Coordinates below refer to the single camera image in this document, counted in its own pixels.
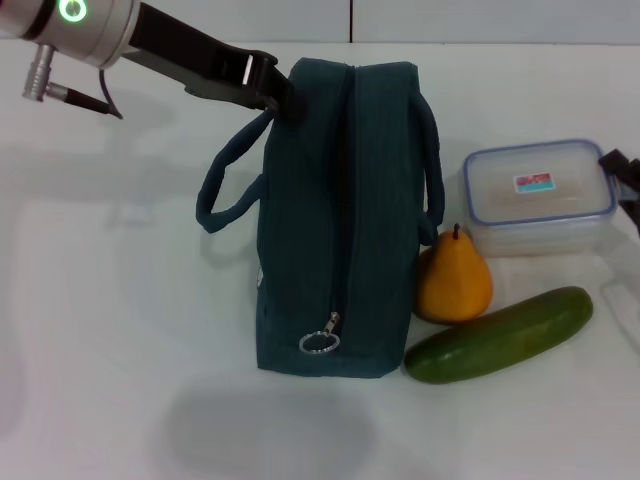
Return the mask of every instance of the container lid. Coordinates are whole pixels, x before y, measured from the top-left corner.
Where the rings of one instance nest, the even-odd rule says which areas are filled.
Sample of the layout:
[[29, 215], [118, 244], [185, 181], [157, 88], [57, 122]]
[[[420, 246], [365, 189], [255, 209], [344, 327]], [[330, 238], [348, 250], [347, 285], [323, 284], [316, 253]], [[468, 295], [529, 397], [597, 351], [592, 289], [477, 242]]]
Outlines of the container lid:
[[464, 163], [471, 218], [492, 226], [608, 215], [616, 198], [600, 157], [588, 140], [472, 153]]

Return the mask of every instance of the white table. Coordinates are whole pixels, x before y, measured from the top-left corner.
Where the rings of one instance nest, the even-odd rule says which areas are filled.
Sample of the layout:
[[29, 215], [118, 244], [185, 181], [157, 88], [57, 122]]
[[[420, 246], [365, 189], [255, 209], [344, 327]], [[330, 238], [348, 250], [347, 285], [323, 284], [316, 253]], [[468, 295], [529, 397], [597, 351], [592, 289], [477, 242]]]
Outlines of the white table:
[[[640, 154], [640, 48], [251, 47], [285, 72], [301, 56], [416, 63], [449, 224], [472, 151], [586, 137]], [[1, 478], [638, 478], [640, 242], [624, 215], [602, 254], [490, 262], [495, 308], [569, 284], [592, 295], [588, 327], [538, 358], [449, 386], [261, 372], [257, 208], [213, 238], [194, 219], [210, 160], [256, 113], [126, 61], [108, 75], [124, 122], [37, 105], [20, 97], [32, 52], [0, 42]], [[99, 93], [71, 60], [54, 78]], [[229, 169], [220, 208], [261, 146]]]

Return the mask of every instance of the zipper pull ring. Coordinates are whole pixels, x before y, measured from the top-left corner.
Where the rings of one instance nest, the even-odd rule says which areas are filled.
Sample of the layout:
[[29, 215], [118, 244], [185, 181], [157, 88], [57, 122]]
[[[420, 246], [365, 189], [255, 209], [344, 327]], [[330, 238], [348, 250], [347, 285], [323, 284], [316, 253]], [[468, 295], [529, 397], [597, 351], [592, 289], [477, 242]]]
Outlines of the zipper pull ring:
[[332, 332], [339, 322], [340, 315], [337, 312], [332, 312], [324, 330], [309, 333], [300, 339], [298, 344], [300, 351], [307, 355], [323, 355], [338, 348], [340, 337]]

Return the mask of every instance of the blue lid rim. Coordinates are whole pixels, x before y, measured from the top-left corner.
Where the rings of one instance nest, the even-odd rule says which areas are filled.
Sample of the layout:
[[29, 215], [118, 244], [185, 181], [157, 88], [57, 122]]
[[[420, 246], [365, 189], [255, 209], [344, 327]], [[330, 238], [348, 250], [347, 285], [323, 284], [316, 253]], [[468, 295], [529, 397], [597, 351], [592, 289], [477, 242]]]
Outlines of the blue lid rim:
[[527, 148], [554, 147], [558, 145], [571, 145], [574, 143], [591, 147], [598, 154], [598, 158], [603, 157], [602, 149], [596, 143], [592, 142], [591, 140], [587, 140], [583, 138], [569, 138], [566, 140], [557, 140], [553, 142], [528, 143], [526, 145], [514, 145], [509, 147], [489, 148], [487, 150], [478, 150], [477, 152], [473, 152], [471, 155], [469, 155], [465, 159], [464, 166], [463, 166], [464, 188], [465, 188], [465, 193], [467, 195], [467, 206], [469, 207], [469, 215], [471, 216], [471, 219], [478, 225], [482, 225], [485, 227], [497, 227], [502, 225], [521, 225], [523, 223], [538, 223], [538, 222], [548, 222], [551, 220], [565, 220], [569, 218], [585, 218], [585, 217], [593, 217], [596, 215], [604, 216], [604, 215], [609, 215], [613, 213], [617, 205], [615, 190], [613, 188], [613, 180], [612, 180], [612, 177], [610, 175], [607, 175], [603, 170], [602, 173], [605, 176], [605, 179], [607, 181], [607, 186], [609, 188], [609, 200], [610, 200], [610, 205], [604, 210], [598, 210], [595, 212], [587, 212], [587, 213], [579, 213], [575, 215], [556, 215], [556, 216], [549, 216], [549, 217], [529, 218], [526, 220], [508, 220], [504, 222], [485, 222], [484, 220], [480, 220], [480, 218], [478, 218], [478, 215], [473, 209], [473, 203], [471, 201], [471, 187], [469, 185], [469, 164], [473, 161], [475, 157], [479, 155], [484, 155], [487, 153], [499, 153], [499, 152], [505, 152], [509, 150], [524, 150]]

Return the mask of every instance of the bag handle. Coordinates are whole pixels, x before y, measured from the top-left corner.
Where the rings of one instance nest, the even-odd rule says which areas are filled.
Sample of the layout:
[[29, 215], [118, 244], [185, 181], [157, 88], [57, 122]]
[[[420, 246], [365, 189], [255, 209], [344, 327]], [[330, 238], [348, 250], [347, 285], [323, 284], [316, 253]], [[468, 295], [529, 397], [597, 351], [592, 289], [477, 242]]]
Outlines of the bag handle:
[[273, 113], [266, 111], [258, 118], [240, 130], [235, 137], [222, 149], [211, 164], [211, 168], [198, 194], [196, 202], [196, 219], [208, 233], [222, 230], [231, 222], [236, 221], [257, 200], [262, 200], [267, 192], [267, 182], [263, 174], [247, 188], [238, 203], [223, 212], [212, 213], [216, 203], [225, 169], [243, 156], [256, 143], [256, 140], [264, 133], [271, 123]]
[[409, 99], [410, 105], [418, 116], [424, 150], [423, 166], [427, 180], [428, 210], [422, 212], [418, 220], [420, 243], [425, 247], [434, 245], [438, 239], [438, 226], [444, 218], [444, 184], [440, 166], [440, 140], [438, 127], [431, 107], [419, 91], [413, 91]]

